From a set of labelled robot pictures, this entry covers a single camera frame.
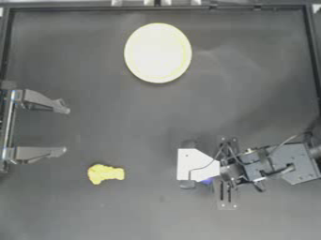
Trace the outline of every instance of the robotic hand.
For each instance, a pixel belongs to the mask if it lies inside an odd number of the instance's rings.
[[[232,210],[237,207],[237,189],[243,185],[252,185],[263,192],[267,179],[282,178],[291,185],[318,179],[321,145],[288,143],[300,135],[291,136],[276,146],[248,149],[244,153],[237,151],[235,138],[221,138],[213,157],[197,150],[196,142],[184,141],[177,149],[179,187],[195,188],[195,182],[209,185],[217,209]]]

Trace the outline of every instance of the black surface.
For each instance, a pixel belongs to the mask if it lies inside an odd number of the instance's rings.
[[[187,73],[163,85],[134,79],[122,60],[130,32],[155,22],[175,25],[192,47]],[[235,212],[175,181],[187,138],[211,149],[216,135],[233,135],[244,149],[280,142],[318,115],[299,11],[17,13],[7,79],[70,107],[69,116],[19,112],[17,143],[69,151],[2,181],[1,240],[316,236],[319,181],[268,182],[264,194],[243,188]],[[125,181],[93,187],[96,162],[122,166]]]

